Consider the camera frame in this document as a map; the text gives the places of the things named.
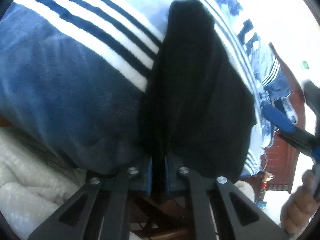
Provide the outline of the right hand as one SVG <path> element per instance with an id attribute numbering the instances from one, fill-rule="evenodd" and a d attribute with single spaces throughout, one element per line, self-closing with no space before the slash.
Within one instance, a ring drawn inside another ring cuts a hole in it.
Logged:
<path id="1" fill-rule="evenodd" d="M 316 185 L 314 173 L 307 170 L 302 176 L 302 182 L 303 185 L 291 194 L 280 213 L 281 228 L 289 235 L 300 235 L 319 207 L 311 193 Z"/>

